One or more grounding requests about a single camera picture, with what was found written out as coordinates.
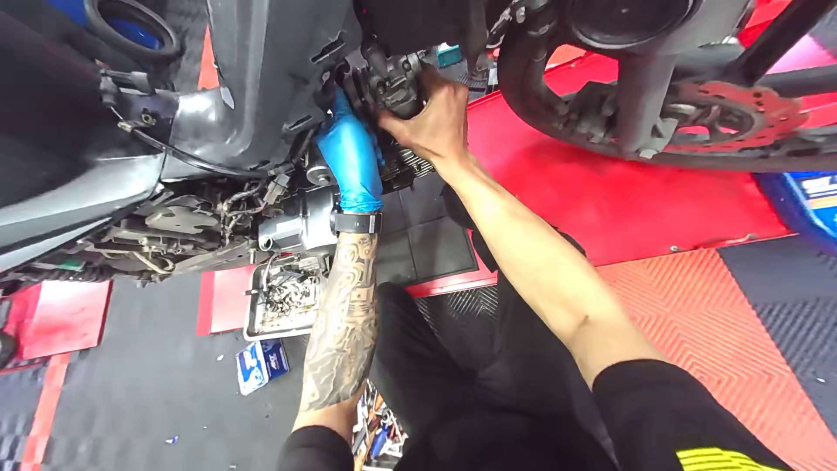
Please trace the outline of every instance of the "bolt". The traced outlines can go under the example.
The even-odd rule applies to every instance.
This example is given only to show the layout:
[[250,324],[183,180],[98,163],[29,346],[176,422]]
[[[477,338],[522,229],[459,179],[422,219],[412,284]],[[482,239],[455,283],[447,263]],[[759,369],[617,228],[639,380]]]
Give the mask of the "bolt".
[[657,155],[657,151],[654,149],[642,149],[639,151],[639,158],[652,159],[655,155]]

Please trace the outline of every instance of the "tattooed forearm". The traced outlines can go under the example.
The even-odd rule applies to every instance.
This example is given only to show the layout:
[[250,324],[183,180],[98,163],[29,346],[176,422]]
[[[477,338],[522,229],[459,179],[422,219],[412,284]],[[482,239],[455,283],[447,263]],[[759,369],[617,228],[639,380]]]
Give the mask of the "tattooed forearm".
[[377,339],[377,236],[340,234],[302,373],[300,411],[351,399],[363,385]]

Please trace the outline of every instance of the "black wristwatch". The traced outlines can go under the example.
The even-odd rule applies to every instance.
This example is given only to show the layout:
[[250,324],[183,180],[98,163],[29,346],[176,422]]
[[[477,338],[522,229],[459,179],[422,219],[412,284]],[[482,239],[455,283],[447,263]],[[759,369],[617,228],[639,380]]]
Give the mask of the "black wristwatch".
[[335,234],[377,234],[382,223],[383,215],[377,211],[369,215],[347,215],[337,210],[331,212],[331,232]]

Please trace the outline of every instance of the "blue nitrile glove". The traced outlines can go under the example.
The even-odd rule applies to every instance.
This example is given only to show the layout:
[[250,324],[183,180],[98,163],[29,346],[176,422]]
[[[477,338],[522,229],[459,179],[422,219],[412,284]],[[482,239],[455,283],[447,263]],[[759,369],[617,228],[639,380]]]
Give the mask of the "blue nitrile glove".
[[380,149],[361,120],[352,113],[343,90],[336,88],[333,119],[316,143],[340,187],[344,211],[370,213],[380,210],[381,177],[377,172]]

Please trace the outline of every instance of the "cardboard box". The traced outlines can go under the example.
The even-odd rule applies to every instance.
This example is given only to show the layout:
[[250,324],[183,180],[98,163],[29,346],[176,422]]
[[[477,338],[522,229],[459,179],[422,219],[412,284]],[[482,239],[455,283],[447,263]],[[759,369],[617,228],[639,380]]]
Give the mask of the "cardboard box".
[[256,340],[235,355],[242,396],[266,385],[290,370],[281,339]]

